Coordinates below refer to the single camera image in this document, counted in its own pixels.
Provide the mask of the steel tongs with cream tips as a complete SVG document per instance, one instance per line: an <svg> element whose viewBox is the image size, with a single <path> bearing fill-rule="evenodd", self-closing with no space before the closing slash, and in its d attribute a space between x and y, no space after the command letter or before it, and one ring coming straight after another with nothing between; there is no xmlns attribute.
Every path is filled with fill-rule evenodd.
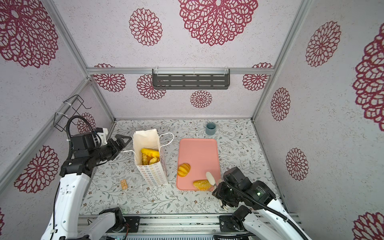
<svg viewBox="0 0 384 240"><path fill-rule="evenodd" d="M206 172L206 178L209 181L209 183L214 187L214 191L217 189L218 185L223 182L222 179L219 179L216 181L214 176L210 172Z"/></svg>

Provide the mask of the long orange baguette loaf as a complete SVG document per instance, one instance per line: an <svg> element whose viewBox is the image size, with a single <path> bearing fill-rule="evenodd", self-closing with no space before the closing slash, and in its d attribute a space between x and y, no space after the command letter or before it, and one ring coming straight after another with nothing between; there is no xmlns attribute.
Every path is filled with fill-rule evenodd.
<svg viewBox="0 0 384 240"><path fill-rule="evenodd" d="M156 150L153 150L153 149L143 148L143 149L141 149L141 153L146 155L146 156L149 156L151 158L159 158L160 157L159 151L156 151Z"/></svg>

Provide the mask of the round yellow crusty bun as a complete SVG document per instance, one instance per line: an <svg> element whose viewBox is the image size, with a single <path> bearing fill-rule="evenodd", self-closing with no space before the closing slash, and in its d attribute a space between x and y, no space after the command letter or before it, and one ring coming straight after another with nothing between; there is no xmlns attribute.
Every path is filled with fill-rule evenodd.
<svg viewBox="0 0 384 240"><path fill-rule="evenodd" d="M193 182L193 186L199 191L208 191L212 185L208 180L197 180Z"/></svg>

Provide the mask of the printed white paper bag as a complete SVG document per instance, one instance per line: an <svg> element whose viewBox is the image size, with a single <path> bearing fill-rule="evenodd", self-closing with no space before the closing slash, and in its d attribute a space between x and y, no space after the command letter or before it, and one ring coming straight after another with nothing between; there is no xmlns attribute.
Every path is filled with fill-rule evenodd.
<svg viewBox="0 0 384 240"><path fill-rule="evenodd" d="M135 166L138 168L144 180L149 186L161 186L168 184L165 148L172 143L173 133L159 134L157 129L146 131L136 131L133 135L133 149L135 156ZM153 165L142 165L141 149L153 149L159 151L159 162Z"/></svg>

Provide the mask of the small round striped bun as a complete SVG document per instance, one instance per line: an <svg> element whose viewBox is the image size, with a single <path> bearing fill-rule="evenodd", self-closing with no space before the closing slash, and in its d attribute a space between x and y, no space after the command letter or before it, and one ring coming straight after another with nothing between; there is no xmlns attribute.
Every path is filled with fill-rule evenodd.
<svg viewBox="0 0 384 240"><path fill-rule="evenodd" d="M183 163L178 167L178 176L186 177L190 171L191 171L191 166L188 163Z"/></svg>

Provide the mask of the long striped bread roll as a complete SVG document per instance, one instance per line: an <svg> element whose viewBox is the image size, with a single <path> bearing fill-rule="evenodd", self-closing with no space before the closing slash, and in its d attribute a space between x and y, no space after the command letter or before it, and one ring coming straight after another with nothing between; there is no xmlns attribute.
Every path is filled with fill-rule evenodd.
<svg viewBox="0 0 384 240"><path fill-rule="evenodd" d="M149 159L148 159L149 156L145 155L145 154L142 154L142 165L143 166L146 166L149 164Z"/></svg>

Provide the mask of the wavy-edged yellow pastry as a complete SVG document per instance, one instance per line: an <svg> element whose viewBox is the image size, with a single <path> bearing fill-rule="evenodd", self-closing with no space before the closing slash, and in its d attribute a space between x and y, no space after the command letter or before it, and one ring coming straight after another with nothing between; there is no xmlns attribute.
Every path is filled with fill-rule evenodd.
<svg viewBox="0 0 384 240"><path fill-rule="evenodd" d="M159 158L157 158L157 157L153 157L152 159L150 159L150 161L149 161L149 165L153 165L153 164L159 162L159 160L160 160Z"/></svg>

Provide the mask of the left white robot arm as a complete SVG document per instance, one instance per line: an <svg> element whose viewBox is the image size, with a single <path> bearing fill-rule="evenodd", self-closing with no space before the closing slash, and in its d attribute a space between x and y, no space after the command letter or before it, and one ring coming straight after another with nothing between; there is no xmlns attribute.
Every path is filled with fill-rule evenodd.
<svg viewBox="0 0 384 240"><path fill-rule="evenodd" d="M103 133L96 132L71 137L70 153L60 170L54 209L43 240L99 240L107 231L126 230L126 220L118 207L101 211L82 232L78 231L78 221L94 168L114 160L131 141L132 137L123 135L106 140Z"/></svg>

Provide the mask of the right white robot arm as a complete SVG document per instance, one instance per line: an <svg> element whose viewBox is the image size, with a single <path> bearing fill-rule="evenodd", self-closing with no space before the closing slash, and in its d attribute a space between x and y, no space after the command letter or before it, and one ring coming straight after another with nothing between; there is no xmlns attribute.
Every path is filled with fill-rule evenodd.
<svg viewBox="0 0 384 240"><path fill-rule="evenodd" d="M310 239L262 181L251 182L237 167L226 171L220 180L209 172L206 177L221 208L236 209L230 216L219 217L222 234L214 235L215 240Z"/></svg>

